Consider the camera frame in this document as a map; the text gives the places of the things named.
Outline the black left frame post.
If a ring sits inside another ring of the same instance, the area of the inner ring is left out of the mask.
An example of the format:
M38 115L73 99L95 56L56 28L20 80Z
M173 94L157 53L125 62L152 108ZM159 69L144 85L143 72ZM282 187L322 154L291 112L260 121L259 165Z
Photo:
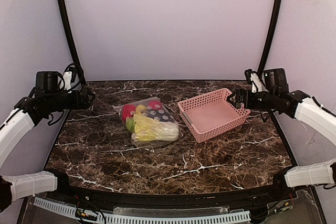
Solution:
M72 61L73 63L81 67L75 41L74 41L74 37L73 37L72 30L70 27L70 21L69 21L69 17L67 13L66 2L65 0L57 0L57 3L58 3L60 17L61 17L61 21L62 21L62 25L63 25L63 29L65 32L65 36L66 36L66 40L67 40L67 44L68 44L68 48L70 51Z

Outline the black right frame post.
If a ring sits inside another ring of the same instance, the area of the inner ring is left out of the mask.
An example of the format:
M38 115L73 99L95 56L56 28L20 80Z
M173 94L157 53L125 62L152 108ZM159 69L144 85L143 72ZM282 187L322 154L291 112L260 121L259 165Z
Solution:
M278 16L279 16L279 13L280 13L281 2L282 2L282 0L274 0L274 4L273 4L273 7L272 7L268 32L267 32L263 52L261 54L260 62L259 62L259 65L258 65L258 70L257 70L257 72L260 76L261 76L262 72L264 71L267 60L268 60L269 52L270 52L270 49L271 49L272 41L273 41L273 38L274 38L276 26L277 26Z

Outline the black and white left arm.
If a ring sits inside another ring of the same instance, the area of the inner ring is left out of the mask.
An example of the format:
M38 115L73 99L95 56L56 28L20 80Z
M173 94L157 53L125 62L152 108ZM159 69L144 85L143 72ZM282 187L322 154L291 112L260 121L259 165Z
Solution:
M40 71L29 96L22 98L1 125L1 164L22 138L43 119L48 125L56 123L54 112L83 110L92 105L95 94L87 89L77 90L72 84L72 72ZM66 175L55 170L33 174L1 176L1 210L18 199L55 191L67 184Z

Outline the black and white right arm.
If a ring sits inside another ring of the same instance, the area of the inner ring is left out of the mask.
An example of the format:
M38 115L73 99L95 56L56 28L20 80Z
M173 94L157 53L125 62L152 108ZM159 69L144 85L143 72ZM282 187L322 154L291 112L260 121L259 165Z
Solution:
M335 114L315 97L303 91L289 91L283 68L263 71L262 75L247 69L245 77L250 90L238 89L227 97L227 102L240 109L269 110L284 113L304 123L335 143ZM335 159L306 166L285 168L274 176L274 183L287 188L308 185L335 187Z

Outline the clear zip top bag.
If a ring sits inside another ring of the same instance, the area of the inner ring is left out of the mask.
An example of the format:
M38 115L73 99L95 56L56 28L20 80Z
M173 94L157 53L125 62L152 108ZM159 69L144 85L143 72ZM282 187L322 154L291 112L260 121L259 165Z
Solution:
M113 109L123 121L136 147L166 146L183 136L176 118L158 97L114 106Z

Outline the pink perforated plastic basket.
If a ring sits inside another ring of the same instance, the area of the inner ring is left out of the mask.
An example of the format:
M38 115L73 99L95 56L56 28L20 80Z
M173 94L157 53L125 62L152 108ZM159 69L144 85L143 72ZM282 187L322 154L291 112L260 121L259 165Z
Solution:
M227 88L180 101L180 117L198 143L203 143L243 125L250 110L227 102L232 92Z

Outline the yellow toy lemon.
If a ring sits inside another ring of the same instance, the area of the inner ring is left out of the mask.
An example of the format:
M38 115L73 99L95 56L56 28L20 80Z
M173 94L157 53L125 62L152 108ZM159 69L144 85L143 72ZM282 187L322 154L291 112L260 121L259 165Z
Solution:
M137 114L142 114L143 111L145 111L145 110L146 110L146 106L145 106L145 105L142 105L142 104L139 104L139 105L136 107L135 112L136 112Z

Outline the black frame post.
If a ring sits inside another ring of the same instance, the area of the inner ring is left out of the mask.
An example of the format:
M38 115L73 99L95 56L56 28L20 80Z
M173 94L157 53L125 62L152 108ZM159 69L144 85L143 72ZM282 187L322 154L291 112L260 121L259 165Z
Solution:
M272 7L268 32L267 32L263 52L261 54L260 62L259 62L259 65L258 65L258 70L257 70L257 72L260 76L261 76L262 72L264 71L267 60L268 60L269 52L270 52L270 49L271 49L272 41L273 41L273 38L274 38L276 26L277 26L278 16L279 16L279 13L280 13L281 2L282 2L282 0L274 0L274 4L273 4L273 7Z
M67 40L67 44L68 44L68 48L70 51L72 61L73 63L81 67L75 41L74 41L74 37L73 37L72 30L70 27L70 21L69 21L69 17L67 13L66 2L65 0L57 0L57 3L58 3L60 17L61 17L61 21L62 21L62 25L63 25L63 29L65 32L65 36L66 36L66 40Z

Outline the black curved front rail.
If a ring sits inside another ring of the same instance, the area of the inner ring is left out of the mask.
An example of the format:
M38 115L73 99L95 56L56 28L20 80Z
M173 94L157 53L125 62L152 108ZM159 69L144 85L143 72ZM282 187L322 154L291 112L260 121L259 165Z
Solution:
M67 177L61 178L61 188L56 191L37 194L36 198L57 201L64 204L78 204L90 210L112 211L117 207L152 209L152 210L190 210L201 208L228 207L231 210L243 209L252 211L258 218L264 217L280 209L281 202L289 202L294 209L299 209L300 203L305 203L306 211L320 209L316 190L312 187L302 187L283 192L274 198L275 188L272 185L252 189L228 191L224 193L197 195L141 195L113 193L85 189L69 185Z

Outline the yellow toy napa cabbage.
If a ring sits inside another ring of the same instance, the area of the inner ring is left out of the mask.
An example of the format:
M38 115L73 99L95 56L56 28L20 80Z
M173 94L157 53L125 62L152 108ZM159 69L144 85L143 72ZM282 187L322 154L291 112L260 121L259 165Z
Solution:
M134 133L132 139L136 142L176 141L180 135L179 126L172 122L158 122L144 115L135 114Z

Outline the green toy chayote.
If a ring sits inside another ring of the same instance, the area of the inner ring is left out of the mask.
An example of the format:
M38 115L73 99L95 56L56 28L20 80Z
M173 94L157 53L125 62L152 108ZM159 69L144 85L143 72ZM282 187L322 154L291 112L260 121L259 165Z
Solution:
M125 126L130 133L134 133L135 124L136 123L133 118L127 118Z

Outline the red toy bell pepper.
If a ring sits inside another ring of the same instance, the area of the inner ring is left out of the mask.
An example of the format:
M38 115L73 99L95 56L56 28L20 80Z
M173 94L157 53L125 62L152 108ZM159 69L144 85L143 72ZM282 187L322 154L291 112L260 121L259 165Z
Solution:
M127 118L132 118L134 113L136 111L136 106L133 104L125 104L122 107L121 111L121 118L123 122L125 123L127 121Z

